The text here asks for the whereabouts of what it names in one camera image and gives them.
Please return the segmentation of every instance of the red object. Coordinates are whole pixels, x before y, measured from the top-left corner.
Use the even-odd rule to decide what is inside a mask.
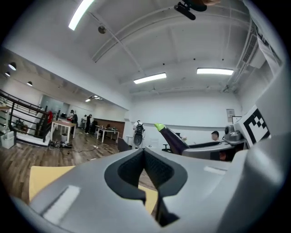
[[[52,111],[49,111],[49,117],[47,119],[47,122],[51,123],[52,120],[53,120],[53,113],[52,113]]]

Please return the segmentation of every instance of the wooden floor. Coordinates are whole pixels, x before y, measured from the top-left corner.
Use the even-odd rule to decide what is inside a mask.
[[[58,132],[54,133],[54,140],[60,141]],[[102,158],[118,153],[115,141],[105,139],[104,143],[96,140],[93,135],[86,135],[83,130],[77,129],[75,138],[70,141],[73,150],[93,150],[90,152],[67,152],[70,149],[37,147],[17,142],[11,149],[0,147],[0,176],[7,192],[29,203],[29,175],[32,166],[63,167],[82,164],[93,158]],[[143,171],[140,176],[140,185],[156,190]]]

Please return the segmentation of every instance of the ceiling-mounted camera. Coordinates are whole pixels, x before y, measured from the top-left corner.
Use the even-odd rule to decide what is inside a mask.
[[[205,11],[207,9],[206,5],[198,4],[195,0],[183,0],[184,4],[179,2],[174,6],[174,9],[181,14],[185,15],[190,20],[195,20],[196,16],[190,12],[190,9],[196,11]]]

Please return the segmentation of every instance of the green tip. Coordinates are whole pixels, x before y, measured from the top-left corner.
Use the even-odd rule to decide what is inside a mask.
[[[161,131],[163,128],[165,128],[163,124],[159,124],[159,123],[156,123],[155,127],[158,129],[158,131]]]

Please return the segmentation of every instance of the man with dark hair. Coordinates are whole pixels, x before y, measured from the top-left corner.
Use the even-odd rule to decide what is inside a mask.
[[[212,138],[212,140],[214,140],[214,141],[218,141],[218,140],[219,140],[219,132],[218,132],[218,131],[213,131],[213,132],[211,133],[211,138]]]

